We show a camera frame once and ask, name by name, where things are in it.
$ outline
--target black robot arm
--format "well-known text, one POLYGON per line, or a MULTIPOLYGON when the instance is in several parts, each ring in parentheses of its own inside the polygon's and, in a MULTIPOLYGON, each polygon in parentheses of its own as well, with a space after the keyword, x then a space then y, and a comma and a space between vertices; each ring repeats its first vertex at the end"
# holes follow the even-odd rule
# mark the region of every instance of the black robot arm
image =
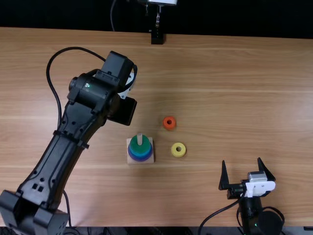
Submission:
POLYGON ((0 196, 7 227, 21 235, 63 234, 68 214, 57 208, 88 140, 107 119, 131 123, 136 101, 118 93, 129 88, 133 68, 127 57, 111 52, 101 70, 72 79, 61 123, 40 161, 15 193, 5 190, 0 196))

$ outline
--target cable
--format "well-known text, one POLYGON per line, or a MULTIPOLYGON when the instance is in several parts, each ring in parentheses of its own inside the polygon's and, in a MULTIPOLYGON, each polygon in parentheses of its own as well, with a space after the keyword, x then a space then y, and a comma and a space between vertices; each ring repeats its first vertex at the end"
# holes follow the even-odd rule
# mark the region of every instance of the cable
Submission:
POLYGON ((68 227, 68 229, 73 229, 75 232, 77 232, 79 235, 81 235, 80 232, 77 229, 73 228, 73 227, 68 227))
POLYGON ((47 68, 46 68, 46 71, 45 71, 45 74, 47 76, 47 81, 48 81, 48 84, 49 84, 49 87, 57 101, 57 105, 58 105, 58 126, 60 125, 61 123, 61 119, 62 119, 62 107, 61 107, 61 103, 60 103, 60 99, 59 99, 59 96, 57 94, 57 92, 55 91, 53 85, 52 85, 52 82, 51 82, 51 78, 50 78, 50 67, 51 67, 51 64, 53 62, 53 60, 58 56, 60 55, 61 53, 65 52, 65 51, 69 51, 69 50, 82 50, 82 51, 85 51, 85 52, 88 52, 89 54, 91 55, 94 55, 96 57, 98 57, 100 60, 104 61, 105 62, 105 58, 103 58, 102 56, 98 55, 97 53, 91 51, 91 50, 88 50, 86 48, 83 48, 83 47, 67 47, 67 48, 64 48, 62 50, 59 50, 58 52, 56 52, 49 60, 48 64, 47 64, 47 68))
POLYGON ((211 219, 212 217, 216 216, 217 214, 219 214, 219 213, 221 213, 221 212, 224 212, 225 210, 228 210, 229 208, 232 208, 233 206, 237 205, 241 200, 243 200, 243 198, 245 197, 245 194, 246 194, 246 192, 244 191, 243 194, 242 194, 242 196, 241 196, 237 201, 235 201, 234 203, 228 205, 227 207, 224 207, 224 208, 222 208, 222 209, 220 209, 220 210, 218 210, 218 211, 216 211, 216 212, 210 214, 207 218, 205 218, 204 221, 203 221, 203 222, 200 224, 200 226, 199 226, 198 235, 201 235, 201 230, 202 230, 204 224, 205 224, 209 219, 211 219))
POLYGON ((70 210, 69 210, 69 200, 68 200, 68 196, 67 196, 67 193, 65 192, 65 190, 63 190, 63 195, 65 197, 65 201, 67 203, 67 213, 68 213, 68 225, 70 228, 72 228, 72 221, 71 221, 71 218, 70 218, 70 210))
POLYGON ((239 216, 239 207, 238 207, 237 212, 236 212, 236 218, 237 218, 237 222, 238 222, 239 226, 242 228, 242 225, 240 224, 238 216, 239 216))
POLYGON ((112 16, 112 14, 113 14, 113 8, 114 8, 115 3, 116 3, 116 0, 113 0, 112 5, 111 5, 111 10, 110 10, 110 20, 111 20, 111 26, 112 26, 113 32, 115 31, 115 29, 114 29, 114 25, 113 25, 113 16, 112 16))
POLYGON ((109 232, 110 235, 112 235, 108 227, 106 227, 106 230, 109 232))
POLYGON ((237 227, 237 229, 239 230, 239 232, 242 234, 242 235, 245 235, 243 231, 241 231, 241 229, 239 227, 237 227))

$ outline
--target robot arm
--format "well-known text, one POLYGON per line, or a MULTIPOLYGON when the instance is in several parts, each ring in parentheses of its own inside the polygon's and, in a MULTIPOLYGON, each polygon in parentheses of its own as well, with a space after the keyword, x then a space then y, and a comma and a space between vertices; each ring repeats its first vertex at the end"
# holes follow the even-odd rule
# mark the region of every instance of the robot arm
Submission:
POLYGON ((246 235, 280 235, 285 218, 273 207, 262 207, 261 197, 275 189, 275 177, 258 158, 259 171, 249 172, 247 180, 241 184, 230 184, 225 161, 222 162, 222 174, 219 190, 227 190, 228 199, 240 199, 237 216, 241 214, 242 228, 246 235))
POLYGON ((131 123, 136 101, 125 95, 134 83, 135 75, 128 81, 133 68, 136 74, 132 61, 111 51, 101 70, 72 79, 62 121, 40 161, 15 193, 4 190, 0 196, 7 227, 20 235, 63 234, 68 214, 57 208, 88 140, 107 119, 131 123))

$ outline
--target blue ring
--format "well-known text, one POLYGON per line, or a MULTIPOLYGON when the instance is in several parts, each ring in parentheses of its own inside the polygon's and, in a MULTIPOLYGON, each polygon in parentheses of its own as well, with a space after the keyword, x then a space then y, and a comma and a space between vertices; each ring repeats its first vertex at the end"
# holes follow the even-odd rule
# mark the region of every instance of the blue ring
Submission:
POLYGON ((131 145, 128 145, 128 154, 129 156, 134 159, 135 161, 138 161, 138 162, 144 162, 145 160, 148 160, 149 157, 151 157, 152 155, 152 145, 150 143, 150 149, 149 151, 147 151, 147 154, 143 155, 143 156, 137 156, 135 155, 132 151, 131 151, 131 148, 130 148, 131 145))

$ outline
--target black cable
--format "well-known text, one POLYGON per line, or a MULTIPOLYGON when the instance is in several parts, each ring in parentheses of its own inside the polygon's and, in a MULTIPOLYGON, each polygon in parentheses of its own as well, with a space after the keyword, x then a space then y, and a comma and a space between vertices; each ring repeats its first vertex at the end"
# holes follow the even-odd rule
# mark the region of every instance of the black cable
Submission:
POLYGON ((104 227, 104 228, 103 228, 102 235, 107 235, 107 230, 106 230, 106 229, 107 229, 107 227, 104 227))
POLYGON ((242 234, 242 235, 245 235, 243 231, 241 231, 241 229, 239 227, 237 227, 237 229, 239 230, 239 232, 242 234))
POLYGON ((218 211, 216 211, 216 212, 210 214, 207 218, 205 218, 204 221, 203 221, 203 222, 200 224, 200 226, 199 226, 198 235, 201 235, 201 230, 202 230, 204 224, 205 224, 210 218, 212 218, 212 217, 216 216, 217 214, 219 214, 219 213, 221 213, 221 212, 224 212, 225 210, 228 210, 229 208, 232 208, 233 206, 237 205, 241 200, 243 200, 243 198, 245 197, 245 194, 246 194, 246 192, 244 191, 244 192, 243 192, 243 195, 242 195, 237 201, 235 201, 234 203, 228 205, 227 207, 224 207, 224 208, 222 208, 222 209, 220 209, 220 210, 218 210, 218 211))
POLYGON ((242 225, 240 224, 238 217, 239 217, 239 207, 238 207, 237 212, 236 212, 236 218, 237 218, 237 222, 238 222, 239 226, 242 228, 242 225))
POLYGON ((109 232, 110 235, 112 235, 108 227, 106 227, 106 230, 109 232))
POLYGON ((91 55, 94 55, 96 57, 98 57, 100 60, 104 61, 105 62, 105 58, 103 58, 102 56, 98 55, 97 53, 91 51, 91 50, 88 50, 86 48, 83 48, 83 47, 67 47, 67 48, 64 48, 62 50, 59 50, 58 52, 56 52, 49 60, 48 64, 47 64, 47 69, 45 71, 45 74, 47 76, 47 81, 48 81, 48 84, 49 84, 49 87, 51 88, 51 91, 57 101, 57 105, 58 105, 58 126, 60 125, 61 123, 61 119, 62 119, 62 107, 61 107, 61 103, 60 103, 60 99, 59 99, 59 96, 57 94, 57 92, 55 91, 53 85, 52 85, 52 82, 51 82, 51 78, 50 78, 50 67, 51 67, 51 64, 53 62, 53 60, 58 56, 60 55, 61 53, 65 52, 65 51, 69 51, 69 50, 82 50, 82 51, 85 51, 85 52, 88 52, 89 54, 91 55))
POLYGON ((78 235, 81 235, 80 232, 79 232, 77 229, 75 229, 75 228, 73 228, 73 227, 67 227, 67 228, 68 228, 68 229, 73 229, 75 232, 78 233, 78 235))
POLYGON ((65 190, 63 190, 63 195, 65 197, 65 201, 67 203, 67 213, 68 213, 68 225, 70 228, 74 229, 72 227, 72 221, 71 221, 71 218, 70 218, 70 210, 69 210, 69 200, 68 200, 68 196, 67 196, 67 193, 65 192, 65 190))

